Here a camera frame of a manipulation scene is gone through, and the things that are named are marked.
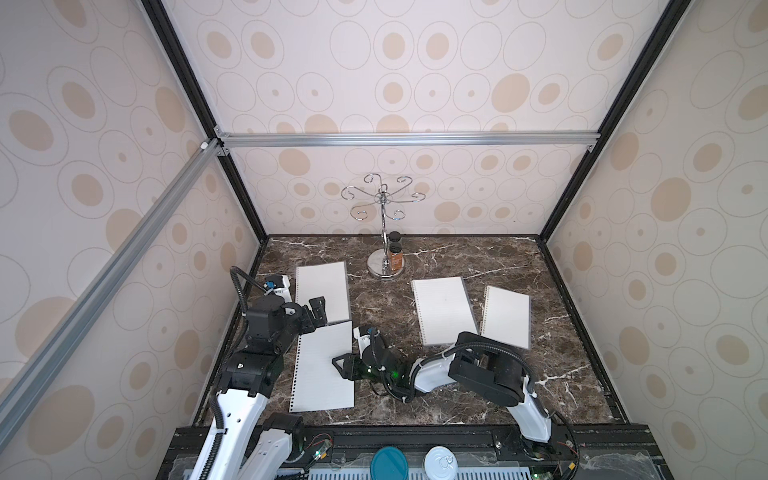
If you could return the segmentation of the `torn lined paper sheet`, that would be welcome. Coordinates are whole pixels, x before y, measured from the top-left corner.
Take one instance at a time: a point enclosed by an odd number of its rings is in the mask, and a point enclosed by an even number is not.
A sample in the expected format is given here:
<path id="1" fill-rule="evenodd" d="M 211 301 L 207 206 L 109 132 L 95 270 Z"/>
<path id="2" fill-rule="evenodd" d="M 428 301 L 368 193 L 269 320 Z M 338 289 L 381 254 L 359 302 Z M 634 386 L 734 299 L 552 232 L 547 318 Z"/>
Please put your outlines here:
<path id="1" fill-rule="evenodd" d="M 354 406 L 354 384 L 332 364 L 352 352 L 352 322 L 345 321 L 301 335 L 292 384 L 290 412 L 312 412 Z"/>

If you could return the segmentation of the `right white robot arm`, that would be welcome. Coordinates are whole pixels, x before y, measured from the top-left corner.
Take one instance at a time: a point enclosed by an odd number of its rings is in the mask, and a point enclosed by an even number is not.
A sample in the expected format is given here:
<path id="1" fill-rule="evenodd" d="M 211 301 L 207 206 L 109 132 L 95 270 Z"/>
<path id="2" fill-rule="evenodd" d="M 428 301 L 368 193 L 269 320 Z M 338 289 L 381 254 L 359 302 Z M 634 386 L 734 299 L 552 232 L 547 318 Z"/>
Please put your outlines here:
<path id="1" fill-rule="evenodd" d="M 464 331 L 447 349 L 408 361 L 376 328 L 359 336 L 357 343 L 357 353 L 331 360 L 343 379 L 378 384 L 401 403 L 457 383 L 505 408 L 528 443 L 552 443 L 552 415 L 539 401 L 534 372 L 517 348 Z"/>

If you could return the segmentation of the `large white spiral notebook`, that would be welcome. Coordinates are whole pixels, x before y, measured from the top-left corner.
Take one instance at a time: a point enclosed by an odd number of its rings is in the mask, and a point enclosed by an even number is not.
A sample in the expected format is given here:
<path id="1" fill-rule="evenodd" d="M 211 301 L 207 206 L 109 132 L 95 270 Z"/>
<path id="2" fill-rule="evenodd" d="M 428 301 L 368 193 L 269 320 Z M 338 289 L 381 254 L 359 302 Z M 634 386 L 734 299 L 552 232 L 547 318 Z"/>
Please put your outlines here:
<path id="1" fill-rule="evenodd" d="M 351 319 L 345 261 L 296 268 L 296 302 L 306 305 L 312 298 L 325 298 L 329 324 Z"/>

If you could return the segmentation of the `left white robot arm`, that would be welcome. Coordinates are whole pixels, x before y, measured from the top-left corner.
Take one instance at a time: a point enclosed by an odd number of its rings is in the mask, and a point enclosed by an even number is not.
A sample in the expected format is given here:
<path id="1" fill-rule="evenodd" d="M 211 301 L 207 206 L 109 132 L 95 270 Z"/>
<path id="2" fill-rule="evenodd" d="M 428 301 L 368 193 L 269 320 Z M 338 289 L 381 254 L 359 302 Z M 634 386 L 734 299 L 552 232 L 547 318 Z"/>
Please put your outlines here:
<path id="1" fill-rule="evenodd" d="M 276 479 L 280 467 L 300 448 L 302 417 L 274 414 L 253 451 L 246 453 L 283 371 L 284 354 L 301 335 L 327 325 L 325 298 L 302 306 L 271 293 L 247 305 L 243 317 L 245 343 L 229 357 L 209 401 L 214 423 L 192 479 Z"/>

